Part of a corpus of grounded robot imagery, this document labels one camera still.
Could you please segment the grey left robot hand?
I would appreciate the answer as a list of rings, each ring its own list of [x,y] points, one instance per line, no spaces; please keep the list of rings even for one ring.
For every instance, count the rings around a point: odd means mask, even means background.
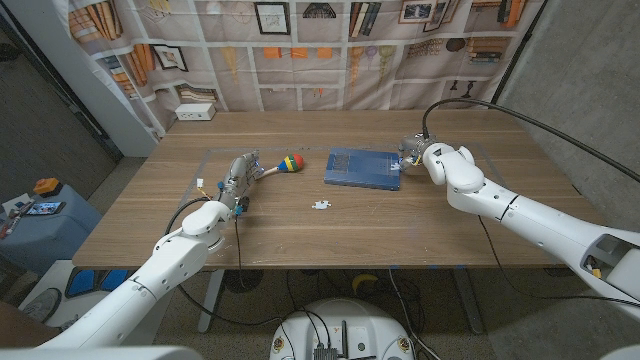
[[[259,151],[243,154],[234,159],[225,174],[220,191],[213,199],[234,209],[249,187],[263,174],[259,164]]]

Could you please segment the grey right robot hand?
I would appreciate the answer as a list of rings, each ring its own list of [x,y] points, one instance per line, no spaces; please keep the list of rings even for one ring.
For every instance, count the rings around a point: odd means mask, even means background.
[[[424,133],[409,134],[402,138],[398,147],[399,169],[401,172],[423,163],[426,149],[436,142],[435,137]]]

